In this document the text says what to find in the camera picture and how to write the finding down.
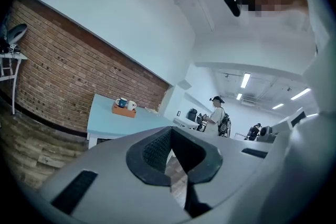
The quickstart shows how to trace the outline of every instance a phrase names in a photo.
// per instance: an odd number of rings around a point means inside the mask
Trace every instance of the wooden floor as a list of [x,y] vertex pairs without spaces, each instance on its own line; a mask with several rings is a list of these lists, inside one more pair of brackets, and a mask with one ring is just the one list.
[[[10,112],[11,107],[0,99],[0,147],[14,176],[33,189],[88,150],[85,137],[56,131],[20,112]],[[165,173],[172,179],[172,195],[184,206],[187,175],[176,158],[170,159]]]

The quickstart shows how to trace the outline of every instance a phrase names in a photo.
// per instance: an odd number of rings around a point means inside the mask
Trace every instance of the white wall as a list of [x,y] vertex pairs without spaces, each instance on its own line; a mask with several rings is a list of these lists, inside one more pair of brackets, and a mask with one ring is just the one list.
[[175,85],[195,34],[173,0],[40,0]]
[[210,116],[213,112],[213,109],[210,110],[204,107],[198,102],[195,102],[195,100],[190,95],[184,94],[184,97],[182,98],[179,106],[179,111],[181,112],[180,117],[187,118],[190,109],[196,109],[197,115],[201,113],[202,115],[207,114],[208,116]]
[[219,91],[211,70],[190,64],[185,80],[192,86],[186,90],[186,93],[204,105],[208,110],[213,111],[213,105],[209,99],[219,95]]
[[[284,117],[264,112],[255,108],[241,105],[239,101],[225,100],[224,110],[230,116],[231,120],[231,138],[235,133],[246,135],[250,127],[260,123],[262,126],[272,126]],[[236,136],[236,139],[244,139],[242,136]]]
[[212,72],[208,68],[198,68],[190,64],[185,82],[191,85],[188,90],[176,85],[168,89],[160,113],[168,119],[174,119],[178,111],[180,117],[185,118],[190,109],[197,110],[197,114],[210,115],[213,112],[209,98],[218,95],[218,90]]
[[179,85],[170,87],[162,100],[159,113],[173,121],[177,115],[178,107],[183,99],[184,92],[185,90]]
[[200,67],[241,67],[298,81],[314,55],[313,36],[287,28],[226,28],[199,36],[193,50],[193,60]]

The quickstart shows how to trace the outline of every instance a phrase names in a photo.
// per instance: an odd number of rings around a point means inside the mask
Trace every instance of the light blue table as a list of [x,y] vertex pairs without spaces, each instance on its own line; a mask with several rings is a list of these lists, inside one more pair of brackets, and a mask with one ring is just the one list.
[[115,139],[153,128],[176,126],[165,117],[138,107],[135,118],[113,114],[114,102],[102,95],[94,95],[87,127],[89,148],[97,144],[98,138]]

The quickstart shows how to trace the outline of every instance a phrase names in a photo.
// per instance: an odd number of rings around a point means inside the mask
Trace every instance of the brick wall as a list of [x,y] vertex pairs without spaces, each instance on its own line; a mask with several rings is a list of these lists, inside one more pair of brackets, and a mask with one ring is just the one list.
[[[14,1],[9,26],[21,23],[28,25],[19,41],[28,60],[19,70],[16,102],[30,112],[85,132],[95,93],[160,106],[166,82],[36,0]],[[9,95],[10,86],[0,88]]]

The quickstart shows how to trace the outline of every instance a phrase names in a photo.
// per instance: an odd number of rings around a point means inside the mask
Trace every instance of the white t-shirt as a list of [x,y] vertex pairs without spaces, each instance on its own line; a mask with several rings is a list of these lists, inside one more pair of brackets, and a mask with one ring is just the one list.
[[216,108],[214,113],[211,114],[210,120],[214,121],[215,123],[212,122],[207,122],[206,123],[206,128],[204,133],[212,134],[217,136],[218,135],[218,126],[222,122],[223,118],[225,116],[224,109],[222,107]]

